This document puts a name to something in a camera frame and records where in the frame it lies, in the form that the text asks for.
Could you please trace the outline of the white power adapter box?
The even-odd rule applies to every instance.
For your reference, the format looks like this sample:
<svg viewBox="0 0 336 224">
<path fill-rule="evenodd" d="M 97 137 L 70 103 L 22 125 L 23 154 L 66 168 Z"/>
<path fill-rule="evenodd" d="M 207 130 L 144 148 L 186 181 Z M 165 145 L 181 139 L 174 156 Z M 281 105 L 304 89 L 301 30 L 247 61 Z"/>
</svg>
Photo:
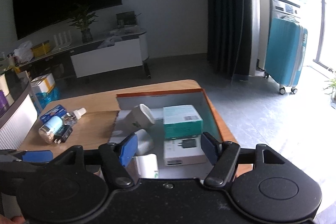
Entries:
<svg viewBox="0 0 336 224">
<path fill-rule="evenodd" d="M 165 140 L 163 159 L 166 166 L 205 163 L 207 157 L 201 148 L 201 136 Z"/>
</svg>

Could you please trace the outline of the toothpick jar light blue lid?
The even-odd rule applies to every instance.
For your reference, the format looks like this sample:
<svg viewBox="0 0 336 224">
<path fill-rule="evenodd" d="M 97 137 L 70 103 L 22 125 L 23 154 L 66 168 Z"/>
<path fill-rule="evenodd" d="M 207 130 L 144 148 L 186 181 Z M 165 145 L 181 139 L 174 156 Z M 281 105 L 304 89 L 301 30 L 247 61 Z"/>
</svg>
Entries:
<svg viewBox="0 0 336 224">
<path fill-rule="evenodd" d="M 62 125 L 62 118 L 60 118 L 59 116 L 53 116 L 40 127 L 40 129 L 38 130 L 39 136 L 46 143 L 50 144 L 54 141 L 54 135 L 62 127 Z"/>
</svg>

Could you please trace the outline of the black UGREEN charger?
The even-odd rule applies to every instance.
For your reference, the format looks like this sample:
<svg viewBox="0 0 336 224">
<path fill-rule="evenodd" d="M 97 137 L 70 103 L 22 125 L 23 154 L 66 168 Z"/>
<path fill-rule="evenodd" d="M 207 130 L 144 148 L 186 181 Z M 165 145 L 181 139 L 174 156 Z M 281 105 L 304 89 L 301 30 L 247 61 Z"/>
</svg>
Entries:
<svg viewBox="0 0 336 224">
<path fill-rule="evenodd" d="M 62 125 L 60 129 L 54 134 L 54 143 L 65 143 L 68 137 L 72 134 L 72 127 L 70 125 Z"/>
</svg>

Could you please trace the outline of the teal adhesive bandages box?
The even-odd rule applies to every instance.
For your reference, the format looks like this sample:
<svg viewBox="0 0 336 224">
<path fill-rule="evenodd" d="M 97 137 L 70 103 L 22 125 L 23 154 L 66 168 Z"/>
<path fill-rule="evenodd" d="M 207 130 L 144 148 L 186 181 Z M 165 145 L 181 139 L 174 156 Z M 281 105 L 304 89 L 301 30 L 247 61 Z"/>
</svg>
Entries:
<svg viewBox="0 0 336 224">
<path fill-rule="evenodd" d="M 163 108 L 165 139 L 197 136 L 203 132 L 203 119 L 193 105 Z"/>
</svg>

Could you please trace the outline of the clear glass spray bottle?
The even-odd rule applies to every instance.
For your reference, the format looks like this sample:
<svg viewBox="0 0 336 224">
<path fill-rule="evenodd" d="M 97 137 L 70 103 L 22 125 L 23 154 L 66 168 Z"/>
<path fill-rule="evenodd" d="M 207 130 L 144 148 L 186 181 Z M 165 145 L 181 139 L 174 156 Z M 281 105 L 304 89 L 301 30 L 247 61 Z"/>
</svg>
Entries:
<svg viewBox="0 0 336 224">
<path fill-rule="evenodd" d="M 64 125 L 69 125 L 69 126 L 74 126 L 78 120 L 82 118 L 84 114 L 86 114 L 87 110 L 86 108 L 80 108 L 74 111 L 67 112 L 62 116 L 63 124 Z"/>
</svg>

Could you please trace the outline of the blue tissue pack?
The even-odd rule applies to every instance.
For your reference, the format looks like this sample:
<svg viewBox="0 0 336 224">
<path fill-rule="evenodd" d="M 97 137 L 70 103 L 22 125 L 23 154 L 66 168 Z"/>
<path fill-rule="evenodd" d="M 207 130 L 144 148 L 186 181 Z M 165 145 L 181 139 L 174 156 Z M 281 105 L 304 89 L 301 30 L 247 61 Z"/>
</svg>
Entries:
<svg viewBox="0 0 336 224">
<path fill-rule="evenodd" d="M 66 108 L 64 108 L 62 105 L 57 105 L 53 107 L 51 110 L 46 112 L 40 117 L 40 120 L 43 124 L 48 122 L 52 117 L 63 117 L 67 113 Z"/>
</svg>

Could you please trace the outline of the orange white cardboard tray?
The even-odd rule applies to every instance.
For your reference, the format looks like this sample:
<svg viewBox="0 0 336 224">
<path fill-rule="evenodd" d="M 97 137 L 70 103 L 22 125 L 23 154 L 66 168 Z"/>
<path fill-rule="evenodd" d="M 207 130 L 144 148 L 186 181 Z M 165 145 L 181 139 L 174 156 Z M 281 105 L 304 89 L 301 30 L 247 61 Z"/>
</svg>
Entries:
<svg viewBox="0 0 336 224">
<path fill-rule="evenodd" d="M 176 178 L 200 178 L 205 179 L 212 170 L 213 165 L 207 161 L 202 164 L 192 165 L 175 165 L 166 166 L 163 159 L 163 142 L 165 140 L 165 132 L 163 128 L 163 108 L 177 105 L 193 105 L 199 115 L 203 119 L 203 132 L 210 133 L 217 141 L 222 141 L 222 136 L 218 125 L 215 121 L 213 113 L 210 109 L 209 103 L 206 100 L 203 91 L 196 92 L 154 92 L 148 96 L 137 96 L 135 94 L 120 94 L 117 97 L 120 106 L 120 112 L 116 118 L 116 125 L 112 132 L 110 142 L 121 143 L 128 135 L 135 133 L 130 132 L 125 125 L 125 117 L 132 110 L 132 108 L 143 103 L 150 108 L 153 113 L 155 124 L 146 131 L 154 140 L 154 148 L 145 155 L 153 153 L 157 155 L 159 178 L 160 179 L 176 179 Z M 135 172 L 135 165 L 133 158 L 126 167 L 129 172 Z"/>
</svg>

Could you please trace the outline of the blue plastic bag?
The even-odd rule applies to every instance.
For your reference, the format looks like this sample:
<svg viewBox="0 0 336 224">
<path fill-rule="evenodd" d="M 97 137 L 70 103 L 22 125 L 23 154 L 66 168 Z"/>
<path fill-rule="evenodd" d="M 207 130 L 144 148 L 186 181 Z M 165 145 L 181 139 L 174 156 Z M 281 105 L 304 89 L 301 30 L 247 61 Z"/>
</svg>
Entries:
<svg viewBox="0 0 336 224">
<path fill-rule="evenodd" d="M 54 87 L 49 93 L 37 93 L 36 97 L 42 108 L 45 108 L 50 102 L 57 101 L 60 98 L 58 87 Z"/>
</svg>

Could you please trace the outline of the white yellow cardboard box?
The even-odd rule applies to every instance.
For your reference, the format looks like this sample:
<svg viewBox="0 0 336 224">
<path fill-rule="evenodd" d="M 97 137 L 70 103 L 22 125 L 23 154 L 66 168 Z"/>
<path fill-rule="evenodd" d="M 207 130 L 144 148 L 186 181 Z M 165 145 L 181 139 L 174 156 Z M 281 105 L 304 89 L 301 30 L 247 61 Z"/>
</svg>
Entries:
<svg viewBox="0 0 336 224">
<path fill-rule="evenodd" d="M 49 94 L 55 87 L 55 79 L 52 73 L 36 77 L 31 81 L 31 88 L 34 94 Z"/>
</svg>

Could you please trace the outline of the white TV cabinet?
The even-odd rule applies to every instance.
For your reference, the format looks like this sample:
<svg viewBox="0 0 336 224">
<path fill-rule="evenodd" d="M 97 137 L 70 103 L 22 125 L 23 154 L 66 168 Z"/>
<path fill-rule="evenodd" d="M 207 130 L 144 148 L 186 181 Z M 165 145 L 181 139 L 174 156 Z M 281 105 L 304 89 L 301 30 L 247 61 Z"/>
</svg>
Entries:
<svg viewBox="0 0 336 224">
<path fill-rule="evenodd" d="M 78 78 L 133 67 L 142 67 L 146 77 L 151 77 L 144 29 L 109 35 L 73 47 L 70 57 Z"/>
</svg>

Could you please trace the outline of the white router with antennas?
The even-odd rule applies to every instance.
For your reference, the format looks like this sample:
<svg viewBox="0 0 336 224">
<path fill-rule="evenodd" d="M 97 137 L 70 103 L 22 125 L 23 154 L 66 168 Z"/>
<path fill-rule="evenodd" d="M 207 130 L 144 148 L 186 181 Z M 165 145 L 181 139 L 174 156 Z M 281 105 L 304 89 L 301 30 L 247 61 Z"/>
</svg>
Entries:
<svg viewBox="0 0 336 224">
<path fill-rule="evenodd" d="M 55 34 L 54 43 L 55 47 L 52 50 L 52 52 L 69 47 L 72 44 L 72 36 L 70 30 Z"/>
</svg>

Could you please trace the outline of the dark framed picture box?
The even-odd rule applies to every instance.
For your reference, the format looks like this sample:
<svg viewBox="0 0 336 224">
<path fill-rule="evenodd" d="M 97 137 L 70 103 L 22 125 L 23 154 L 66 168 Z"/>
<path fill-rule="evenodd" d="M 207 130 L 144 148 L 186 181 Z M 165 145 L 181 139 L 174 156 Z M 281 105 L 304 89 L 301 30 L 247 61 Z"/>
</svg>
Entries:
<svg viewBox="0 0 336 224">
<path fill-rule="evenodd" d="M 137 24 L 137 19 L 134 11 L 121 12 L 116 14 L 117 26 L 133 26 Z"/>
</svg>

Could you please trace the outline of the teal suitcase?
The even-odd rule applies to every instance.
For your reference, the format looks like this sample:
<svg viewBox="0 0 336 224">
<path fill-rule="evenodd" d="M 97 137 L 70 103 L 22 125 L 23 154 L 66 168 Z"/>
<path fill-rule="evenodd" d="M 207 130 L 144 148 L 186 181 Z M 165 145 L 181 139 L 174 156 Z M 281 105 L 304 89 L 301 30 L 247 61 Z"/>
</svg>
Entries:
<svg viewBox="0 0 336 224">
<path fill-rule="evenodd" d="M 264 77 L 272 77 L 279 84 L 279 93 L 297 93 L 297 84 L 301 75 L 307 45 L 307 29 L 294 17 L 272 19 Z"/>
</svg>

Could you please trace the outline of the dark green curtain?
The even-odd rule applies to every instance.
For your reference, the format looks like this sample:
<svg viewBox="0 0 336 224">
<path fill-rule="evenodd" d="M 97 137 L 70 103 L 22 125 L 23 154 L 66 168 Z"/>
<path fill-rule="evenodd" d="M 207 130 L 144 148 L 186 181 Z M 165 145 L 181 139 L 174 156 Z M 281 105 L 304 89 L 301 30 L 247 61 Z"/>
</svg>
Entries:
<svg viewBox="0 0 336 224">
<path fill-rule="evenodd" d="M 260 0 L 208 0 L 207 59 L 216 73 L 247 81 L 255 74 Z"/>
</svg>

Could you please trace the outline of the potted plant in glass vase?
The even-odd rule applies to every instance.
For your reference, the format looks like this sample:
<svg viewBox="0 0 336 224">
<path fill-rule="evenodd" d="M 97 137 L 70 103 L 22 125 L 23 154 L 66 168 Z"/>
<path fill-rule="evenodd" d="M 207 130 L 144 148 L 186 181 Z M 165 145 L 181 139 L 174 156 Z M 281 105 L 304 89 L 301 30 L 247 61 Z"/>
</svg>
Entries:
<svg viewBox="0 0 336 224">
<path fill-rule="evenodd" d="M 83 43 L 88 43 L 93 40 L 90 25 L 97 22 L 98 16 L 95 11 L 88 11 L 87 9 L 79 11 L 76 16 L 73 16 L 68 22 L 71 27 L 75 27 L 81 32 L 81 40 Z"/>
</svg>

